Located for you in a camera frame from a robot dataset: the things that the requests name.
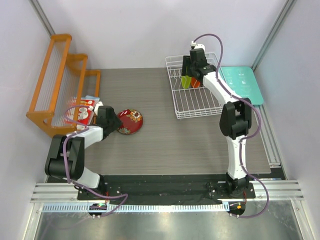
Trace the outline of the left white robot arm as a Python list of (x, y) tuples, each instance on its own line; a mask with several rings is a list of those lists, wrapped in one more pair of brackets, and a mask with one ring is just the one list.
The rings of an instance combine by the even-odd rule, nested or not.
[(104, 177), (85, 167), (85, 149), (106, 139), (123, 123), (114, 109), (108, 105), (85, 107), (96, 113), (93, 125), (86, 125), (68, 117), (71, 109), (83, 107), (75, 105), (65, 111), (64, 118), (82, 126), (82, 129), (52, 137), (44, 172), (49, 177), (67, 180), (67, 183), (73, 184), (79, 190), (84, 189), (97, 200), (111, 199), (110, 196), (106, 196)]

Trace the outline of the lime green plate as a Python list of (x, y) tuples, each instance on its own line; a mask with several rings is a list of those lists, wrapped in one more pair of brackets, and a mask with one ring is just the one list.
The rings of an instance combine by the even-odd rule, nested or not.
[(181, 86), (183, 89), (188, 89), (190, 87), (192, 78), (188, 75), (181, 76)]

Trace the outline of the red floral plate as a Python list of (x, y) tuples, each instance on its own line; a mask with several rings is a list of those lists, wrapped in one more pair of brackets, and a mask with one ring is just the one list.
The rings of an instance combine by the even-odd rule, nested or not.
[(117, 114), (122, 125), (117, 131), (123, 135), (132, 135), (143, 126), (144, 119), (142, 114), (135, 109), (125, 109)]

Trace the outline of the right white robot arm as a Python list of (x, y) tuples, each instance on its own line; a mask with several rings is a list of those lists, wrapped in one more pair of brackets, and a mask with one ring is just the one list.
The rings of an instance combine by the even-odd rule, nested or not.
[(218, 68), (208, 63), (203, 48), (192, 47), (189, 55), (183, 56), (181, 75), (200, 82), (222, 106), (219, 128), (228, 149), (225, 191), (230, 197), (240, 198), (249, 187), (244, 138), (252, 126), (252, 110), (221, 80)]

